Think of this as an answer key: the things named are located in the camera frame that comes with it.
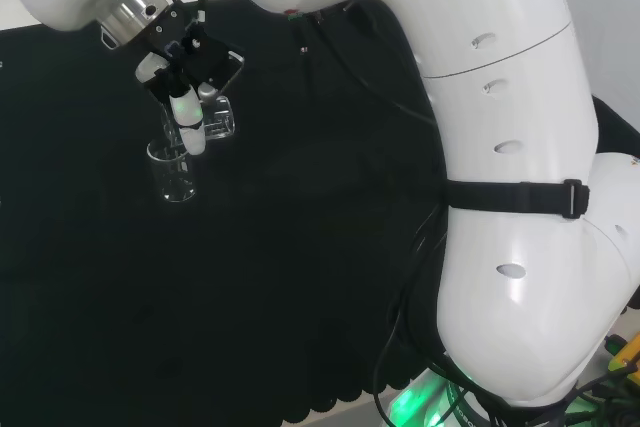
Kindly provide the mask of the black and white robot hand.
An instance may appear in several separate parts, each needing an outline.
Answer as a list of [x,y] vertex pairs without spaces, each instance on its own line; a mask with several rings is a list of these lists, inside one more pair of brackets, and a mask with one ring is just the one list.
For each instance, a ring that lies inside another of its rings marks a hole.
[[133,45],[147,52],[135,71],[138,82],[161,106],[187,153],[203,154],[205,107],[224,94],[244,58],[210,37],[205,24],[180,1],[151,20]]

